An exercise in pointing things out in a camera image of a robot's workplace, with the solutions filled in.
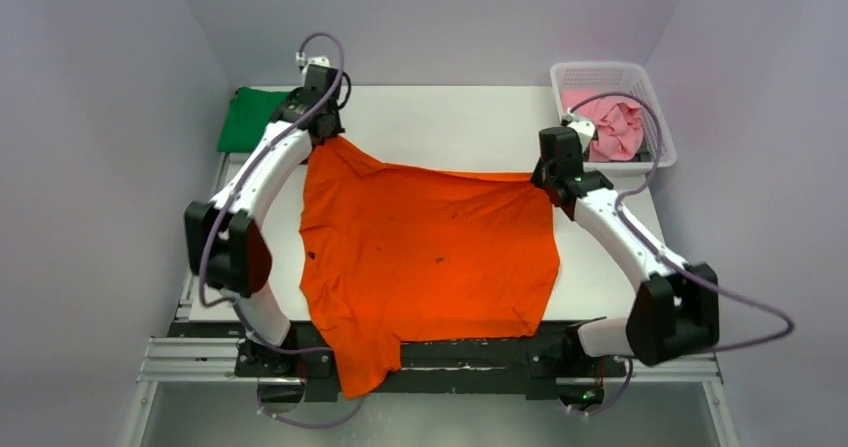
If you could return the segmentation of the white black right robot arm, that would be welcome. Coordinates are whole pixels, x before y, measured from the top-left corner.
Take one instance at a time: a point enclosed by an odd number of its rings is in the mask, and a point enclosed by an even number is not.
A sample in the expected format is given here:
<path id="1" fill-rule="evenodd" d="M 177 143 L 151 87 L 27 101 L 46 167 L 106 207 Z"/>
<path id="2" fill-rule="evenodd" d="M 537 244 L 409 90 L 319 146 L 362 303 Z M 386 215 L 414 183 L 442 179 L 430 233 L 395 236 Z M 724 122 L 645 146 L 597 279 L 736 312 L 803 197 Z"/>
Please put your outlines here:
<path id="1" fill-rule="evenodd" d="M 714 347 L 720 337 L 717 275 L 662 245 L 631 218 L 613 183 L 584 167 L 583 141 L 591 123 L 564 120 L 538 134 L 540 157 L 532 184 L 610 255 L 635 292 L 630 312 L 567 329 L 561 359 L 576 374 L 601 357 L 636 359 L 647 366 Z"/>

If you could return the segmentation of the pink t shirt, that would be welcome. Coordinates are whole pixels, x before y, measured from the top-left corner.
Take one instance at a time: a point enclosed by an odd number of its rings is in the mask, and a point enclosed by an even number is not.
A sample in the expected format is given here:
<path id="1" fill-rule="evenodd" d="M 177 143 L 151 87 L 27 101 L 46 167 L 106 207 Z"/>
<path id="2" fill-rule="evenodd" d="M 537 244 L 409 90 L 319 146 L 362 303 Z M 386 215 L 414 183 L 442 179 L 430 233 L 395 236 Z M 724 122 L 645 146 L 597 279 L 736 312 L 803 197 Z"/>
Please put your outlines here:
<path id="1" fill-rule="evenodd" d="M 588 161 L 629 162 L 644 140 L 641 105 L 625 97 L 604 97 L 577 109 L 596 127 L 597 138 L 588 147 Z"/>

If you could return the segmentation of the orange t shirt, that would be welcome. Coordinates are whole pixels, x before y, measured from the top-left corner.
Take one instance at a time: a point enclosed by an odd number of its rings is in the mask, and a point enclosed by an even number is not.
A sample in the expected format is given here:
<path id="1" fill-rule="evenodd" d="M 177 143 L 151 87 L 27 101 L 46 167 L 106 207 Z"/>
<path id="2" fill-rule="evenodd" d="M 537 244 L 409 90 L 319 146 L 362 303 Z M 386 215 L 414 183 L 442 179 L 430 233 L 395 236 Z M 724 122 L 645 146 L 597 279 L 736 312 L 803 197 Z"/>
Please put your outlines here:
<path id="1" fill-rule="evenodd" d="M 370 393 L 405 342 L 534 334 L 560 257 L 547 196 L 522 173 L 379 161 L 344 138 L 308 162 L 300 288 L 342 393 Z"/>

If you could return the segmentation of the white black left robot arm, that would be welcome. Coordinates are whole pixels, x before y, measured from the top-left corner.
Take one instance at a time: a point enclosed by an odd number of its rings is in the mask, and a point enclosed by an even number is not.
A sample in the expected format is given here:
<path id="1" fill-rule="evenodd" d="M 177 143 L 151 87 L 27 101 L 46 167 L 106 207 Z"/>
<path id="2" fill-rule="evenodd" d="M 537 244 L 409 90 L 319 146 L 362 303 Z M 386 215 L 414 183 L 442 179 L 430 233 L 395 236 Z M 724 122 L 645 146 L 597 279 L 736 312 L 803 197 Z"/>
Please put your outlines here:
<path id="1" fill-rule="evenodd" d="M 257 147 L 210 200 L 184 212 L 188 262 L 205 308 L 228 304 L 259 362 L 272 375 L 297 366 L 300 349 L 286 339 L 291 321 L 269 283 L 272 256 L 262 235 L 268 211 L 315 147 L 343 133 L 339 94 L 347 77 L 326 57 L 298 54 L 302 84 L 272 112 Z"/>

